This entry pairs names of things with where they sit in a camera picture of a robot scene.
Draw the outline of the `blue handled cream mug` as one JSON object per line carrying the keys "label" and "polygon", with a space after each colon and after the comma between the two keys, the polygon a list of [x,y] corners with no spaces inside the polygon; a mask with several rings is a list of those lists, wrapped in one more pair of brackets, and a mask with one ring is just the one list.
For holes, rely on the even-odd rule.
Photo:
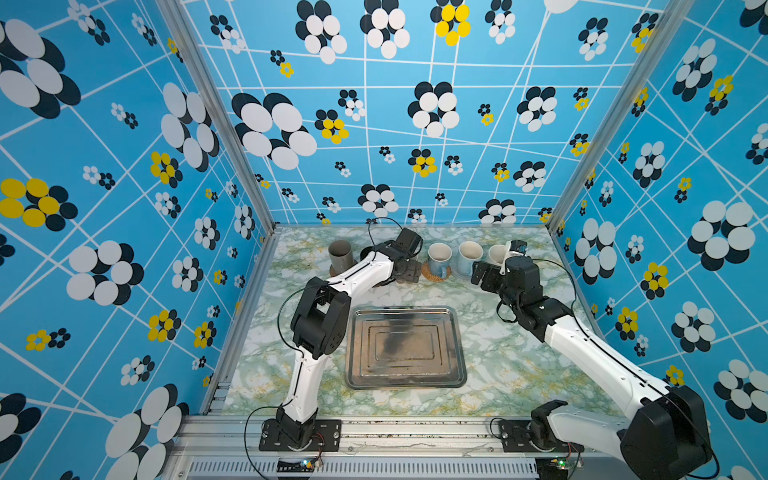
{"label": "blue handled cream mug", "polygon": [[483,247],[475,241],[465,241],[458,248],[457,272],[459,275],[470,277],[475,262],[484,256]]}

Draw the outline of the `light blue mug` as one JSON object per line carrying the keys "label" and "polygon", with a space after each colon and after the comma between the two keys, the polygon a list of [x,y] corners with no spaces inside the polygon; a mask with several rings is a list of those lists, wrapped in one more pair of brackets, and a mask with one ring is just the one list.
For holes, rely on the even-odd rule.
{"label": "light blue mug", "polygon": [[450,267],[452,249],[441,242],[433,243],[428,249],[428,266],[433,275],[444,276],[445,269]]}

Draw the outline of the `white ceramic mug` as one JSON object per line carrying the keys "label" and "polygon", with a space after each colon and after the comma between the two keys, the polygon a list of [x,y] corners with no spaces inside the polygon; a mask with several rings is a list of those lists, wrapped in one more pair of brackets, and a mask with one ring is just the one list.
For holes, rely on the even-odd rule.
{"label": "white ceramic mug", "polygon": [[495,244],[488,250],[487,261],[493,265],[501,266],[504,263],[504,259],[508,248],[505,244]]}

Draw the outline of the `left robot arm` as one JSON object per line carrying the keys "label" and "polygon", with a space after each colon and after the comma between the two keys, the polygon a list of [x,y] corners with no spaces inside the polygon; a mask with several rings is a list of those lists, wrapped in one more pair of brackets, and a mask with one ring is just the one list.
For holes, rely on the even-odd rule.
{"label": "left robot arm", "polygon": [[289,347],[295,351],[291,383],[276,408],[278,438],[291,448],[308,446],[316,434],[318,392],[326,364],[347,331],[356,296],[401,278],[418,280],[416,260],[423,239],[402,228],[393,240],[374,244],[358,263],[328,279],[313,277],[299,290],[301,298],[291,318]]}

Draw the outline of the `black mug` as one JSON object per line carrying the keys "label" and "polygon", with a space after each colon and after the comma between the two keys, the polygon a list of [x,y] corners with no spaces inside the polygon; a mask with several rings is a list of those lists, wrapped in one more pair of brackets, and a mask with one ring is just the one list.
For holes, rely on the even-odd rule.
{"label": "black mug", "polygon": [[365,261],[372,260],[375,258],[375,255],[376,255],[376,250],[373,246],[365,247],[360,252],[360,261],[365,262]]}

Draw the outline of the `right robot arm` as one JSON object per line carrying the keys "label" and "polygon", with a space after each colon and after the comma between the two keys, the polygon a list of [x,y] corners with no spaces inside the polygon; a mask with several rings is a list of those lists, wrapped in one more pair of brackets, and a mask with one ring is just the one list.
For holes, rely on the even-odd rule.
{"label": "right robot arm", "polygon": [[608,416],[549,401],[531,413],[530,438],[537,448],[575,443],[623,461],[640,479],[682,479],[718,460],[701,397],[632,364],[591,333],[571,308],[546,296],[534,259],[512,254],[501,265],[476,262],[471,281],[498,295],[515,324],[569,359],[621,411]]}

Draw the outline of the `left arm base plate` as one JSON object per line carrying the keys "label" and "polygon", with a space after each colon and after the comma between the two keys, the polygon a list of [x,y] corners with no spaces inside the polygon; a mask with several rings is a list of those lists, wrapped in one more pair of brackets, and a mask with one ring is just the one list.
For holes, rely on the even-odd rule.
{"label": "left arm base plate", "polygon": [[262,423],[258,449],[264,452],[337,452],[342,422],[337,419],[309,421],[306,425],[283,425],[277,419]]}

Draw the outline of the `rattan wicker round coaster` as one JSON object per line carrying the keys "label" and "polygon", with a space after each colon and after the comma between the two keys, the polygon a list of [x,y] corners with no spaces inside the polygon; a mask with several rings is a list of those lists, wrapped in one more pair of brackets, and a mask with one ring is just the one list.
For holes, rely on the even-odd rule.
{"label": "rattan wicker round coaster", "polygon": [[430,269],[429,269],[429,266],[428,266],[428,265],[426,265],[426,264],[423,264],[423,265],[422,265],[422,268],[421,268],[421,275],[422,275],[422,276],[423,276],[425,279],[427,279],[428,281],[430,281],[430,282],[441,283],[441,282],[444,282],[444,281],[446,281],[448,278],[450,278],[450,277],[452,276],[452,269],[451,269],[450,267],[447,267],[447,268],[445,269],[444,273],[445,273],[445,275],[444,275],[444,276],[440,276],[440,275],[433,275],[433,274],[431,273]]}

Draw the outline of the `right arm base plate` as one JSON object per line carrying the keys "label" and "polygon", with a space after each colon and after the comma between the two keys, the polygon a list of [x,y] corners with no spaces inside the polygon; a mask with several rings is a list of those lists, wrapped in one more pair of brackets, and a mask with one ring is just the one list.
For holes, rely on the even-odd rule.
{"label": "right arm base plate", "polygon": [[575,455],[584,447],[556,440],[551,445],[539,447],[533,442],[529,420],[511,420],[495,417],[490,422],[491,435],[499,440],[504,453],[556,453]]}

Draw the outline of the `stainless steel cup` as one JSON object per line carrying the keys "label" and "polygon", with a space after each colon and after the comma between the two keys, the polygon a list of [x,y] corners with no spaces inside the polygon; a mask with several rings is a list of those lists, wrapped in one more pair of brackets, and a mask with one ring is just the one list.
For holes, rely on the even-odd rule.
{"label": "stainless steel cup", "polygon": [[329,268],[331,276],[344,273],[355,265],[352,245],[347,240],[334,240],[328,247],[328,254],[331,261]]}

